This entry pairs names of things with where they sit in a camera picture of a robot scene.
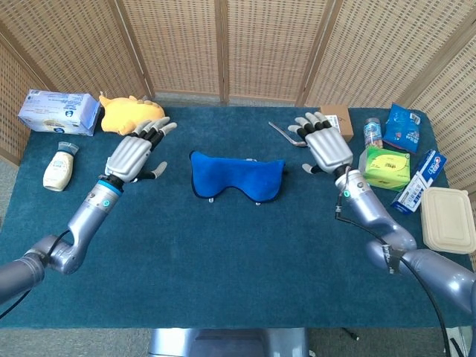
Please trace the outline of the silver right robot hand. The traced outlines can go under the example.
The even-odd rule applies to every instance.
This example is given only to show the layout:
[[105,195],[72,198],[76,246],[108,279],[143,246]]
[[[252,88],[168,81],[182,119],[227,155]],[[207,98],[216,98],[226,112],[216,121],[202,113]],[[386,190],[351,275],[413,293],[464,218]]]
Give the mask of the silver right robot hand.
[[295,124],[289,125],[288,130],[306,142],[316,161],[314,165],[302,164],[305,172],[332,174],[352,166],[353,153],[347,142],[321,112],[307,112],[304,118],[295,118]]

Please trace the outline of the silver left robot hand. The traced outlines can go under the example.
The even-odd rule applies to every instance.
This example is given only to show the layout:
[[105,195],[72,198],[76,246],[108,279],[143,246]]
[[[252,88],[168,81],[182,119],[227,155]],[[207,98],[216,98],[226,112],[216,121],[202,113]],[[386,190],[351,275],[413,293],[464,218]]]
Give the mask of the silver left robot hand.
[[123,183],[157,179],[166,170],[167,162],[162,161],[154,170],[144,169],[144,165],[161,140],[176,127],[177,123],[169,117],[140,123],[108,157],[105,177]]

